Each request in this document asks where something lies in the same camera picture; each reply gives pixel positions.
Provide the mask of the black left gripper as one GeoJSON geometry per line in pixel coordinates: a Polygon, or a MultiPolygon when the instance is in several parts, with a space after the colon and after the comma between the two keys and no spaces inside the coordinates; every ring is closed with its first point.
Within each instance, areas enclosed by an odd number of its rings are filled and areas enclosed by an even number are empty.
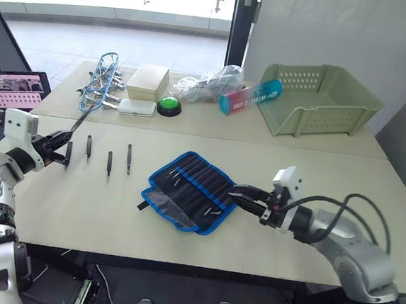
{"type": "Polygon", "coordinates": [[[52,162],[61,164],[67,167],[70,163],[70,157],[63,154],[56,153],[50,147],[62,147],[66,145],[73,136],[71,130],[59,130],[53,133],[41,136],[34,135],[30,138],[33,149],[37,152],[38,158],[36,159],[37,167],[49,166],[52,162]]]}

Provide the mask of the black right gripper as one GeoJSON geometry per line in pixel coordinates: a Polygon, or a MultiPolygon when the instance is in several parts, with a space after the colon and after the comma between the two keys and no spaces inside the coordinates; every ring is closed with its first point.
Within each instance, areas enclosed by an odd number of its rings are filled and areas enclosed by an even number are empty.
{"type": "Polygon", "coordinates": [[[286,216],[285,211],[280,208],[288,205],[289,193],[276,192],[273,190],[267,193],[260,188],[238,184],[233,187],[233,192],[228,196],[242,209],[258,218],[259,222],[265,226],[280,227],[286,216]],[[264,201],[266,206],[260,205],[256,201],[264,201]]]}

